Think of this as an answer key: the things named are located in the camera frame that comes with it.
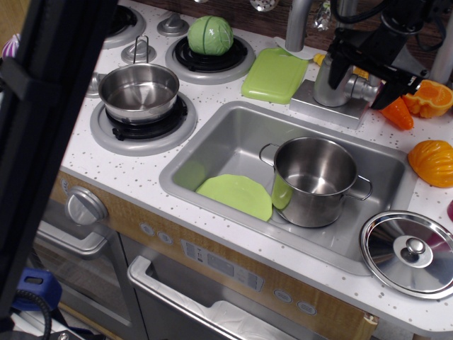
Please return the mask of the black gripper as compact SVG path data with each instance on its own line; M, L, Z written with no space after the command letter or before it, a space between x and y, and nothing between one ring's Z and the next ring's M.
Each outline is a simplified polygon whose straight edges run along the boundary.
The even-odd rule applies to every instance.
M407 51L409 37L417 34L425 22L423 6L387 6L380 14L375 30L338 28L329 47L331 69L328 84L337 89L352 66L386 80L371 104L384 109L406 94L415 94L428 70Z

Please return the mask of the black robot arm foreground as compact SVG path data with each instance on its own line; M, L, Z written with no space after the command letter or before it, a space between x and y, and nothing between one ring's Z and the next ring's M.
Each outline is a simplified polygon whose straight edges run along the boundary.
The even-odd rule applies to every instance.
M1 107L1 323L79 114L115 1L32 1Z

